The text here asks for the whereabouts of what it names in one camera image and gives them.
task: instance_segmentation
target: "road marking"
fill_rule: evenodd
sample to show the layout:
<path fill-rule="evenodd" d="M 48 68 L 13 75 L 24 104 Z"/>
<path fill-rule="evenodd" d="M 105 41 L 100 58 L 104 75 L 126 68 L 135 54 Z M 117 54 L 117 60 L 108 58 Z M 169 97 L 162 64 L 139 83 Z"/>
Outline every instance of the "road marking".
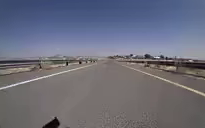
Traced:
<path fill-rule="evenodd" d="M 194 93 L 196 93 L 196 94 L 198 94 L 198 95 L 200 95 L 200 96 L 205 97 L 205 93 L 204 93 L 204 92 L 200 92 L 200 91 L 198 91 L 198 90 L 195 90 L 195 89 L 189 88 L 189 87 L 187 87 L 187 86 L 184 86 L 184 85 L 182 85 L 182 84 L 175 83 L 175 82 L 173 82 L 173 81 L 164 79 L 164 78 L 162 78 L 162 77 L 159 77 L 159 76 L 156 76 L 156 75 L 153 75 L 153 74 L 150 74 L 150 73 L 141 71 L 141 70 L 139 70 L 139 69 L 135 69 L 135 68 L 132 68 L 132 67 L 129 67 L 129 66 L 126 66 L 126 65 L 121 65 L 121 66 L 126 67 L 126 68 L 129 68 L 129 69 L 132 69 L 132 70 L 135 70 L 135 71 L 138 71 L 138 72 L 141 72 L 141 73 L 146 74 L 146 75 L 148 75 L 148 76 L 152 76 L 152 77 L 157 78 L 157 79 L 159 79 L 159 80 L 165 81 L 165 82 L 167 82 L 167 83 L 173 84 L 173 85 L 175 85 L 175 86 L 177 86 L 177 87 L 181 87 L 181 88 L 183 88 L 183 89 L 186 89 L 186 90 L 188 90 L 188 91 L 194 92 Z"/>
<path fill-rule="evenodd" d="M 15 84 L 7 85 L 7 86 L 4 86 L 4 87 L 1 87 L 0 91 L 8 89 L 8 88 L 16 87 L 16 86 L 19 86 L 19 85 L 23 85 L 23 84 L 26 84 L 26 83 L 30 83 L 30 82 L 33 82 L 33 81 L 49 78 L 49 77 L 52 77 L 52 76 L 57 76 L 57 75 L 60 75 L 60 74 L 64 74 L 64 73 L 68 73 L 68 72 L 72 72 L 72 71 L 76 71 L 76 70 L 80 70 L 80 69 L 87 68 L 87 67 L 90 67 L 90 66 L 93 66 L 93 65 L 95 65 L 95 64 L 86 65 L 86 66 L 82 66 L 82 67 L 79 67 L 79 68 L 74 68 L 74 69 L 70 69 L 70 70 L 54 73 L 54 74 L 51 74 L 51 75 L 42 76 L 42 77 L 26 80 L 26 81 L 23 81 L 23 82 L 18 82 L 18 83 L 15 83 Z"/>

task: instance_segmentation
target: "road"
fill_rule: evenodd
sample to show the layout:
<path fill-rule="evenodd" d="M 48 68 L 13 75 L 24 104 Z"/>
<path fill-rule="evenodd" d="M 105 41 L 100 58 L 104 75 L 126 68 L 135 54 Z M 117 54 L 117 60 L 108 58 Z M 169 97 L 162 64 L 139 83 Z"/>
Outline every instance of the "road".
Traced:
<path fill-rule="evenodd" d="M 204 80 L 127 65 L 198 94 L 122 65 L 108 60 L 0 76 L 0 127 L 41 128 L 56 116 L 61 128 L 205 128 Z"/>

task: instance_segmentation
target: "highway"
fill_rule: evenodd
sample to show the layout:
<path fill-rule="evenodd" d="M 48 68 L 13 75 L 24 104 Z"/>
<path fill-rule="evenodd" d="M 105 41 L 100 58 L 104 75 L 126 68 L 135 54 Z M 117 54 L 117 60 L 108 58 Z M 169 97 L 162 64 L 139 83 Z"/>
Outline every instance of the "highway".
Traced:
<path fill-rule="evenodd" d="M 113 60 L 0 76 L 0 128 L 55 116 L 61 128 L 205 128 L 205 80 Z"/>

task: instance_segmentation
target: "blue sky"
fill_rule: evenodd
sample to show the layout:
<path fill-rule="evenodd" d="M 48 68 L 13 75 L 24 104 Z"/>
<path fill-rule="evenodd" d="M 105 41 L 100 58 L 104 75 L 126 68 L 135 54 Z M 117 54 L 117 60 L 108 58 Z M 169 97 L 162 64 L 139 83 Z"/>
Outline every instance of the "blue sky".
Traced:
<path fill-rule="evenodd" d="M 205 58 L 205 0 L 0 0 L 0 56 Z"/>

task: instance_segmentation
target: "guardrail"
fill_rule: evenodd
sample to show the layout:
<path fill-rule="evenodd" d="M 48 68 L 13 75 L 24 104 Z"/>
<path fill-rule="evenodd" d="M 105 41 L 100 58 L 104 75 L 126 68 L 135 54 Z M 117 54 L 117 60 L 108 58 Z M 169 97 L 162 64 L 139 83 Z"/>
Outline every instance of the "guardrail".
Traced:
<path fill-rule="evenodd" d="M 197 68 L 205 69 L 205 62 L 188 62 L 180 60 L 118 60 L 121 62 L 132 62 L 132 63 L 145 63 L 145 64 L 156 64 L 156 65 L 166 65 L 166 66 L 176 66 L 176 67 L 188 67 L 188 68 Z"/>
<path fill-rule="evenodd" d="M 0 69 L 9 69 L 9 68 L 23 68 L 30 66 L 38 66 L 42 68 L 43 65 L 56 65 L 56 64 L 65 64 L 69 65 L 70 63 L 79 62 L 95 62 L 96 60 L 61 60 L 61 59 L 47 59 L 47 60 L 0 60 Z"/>

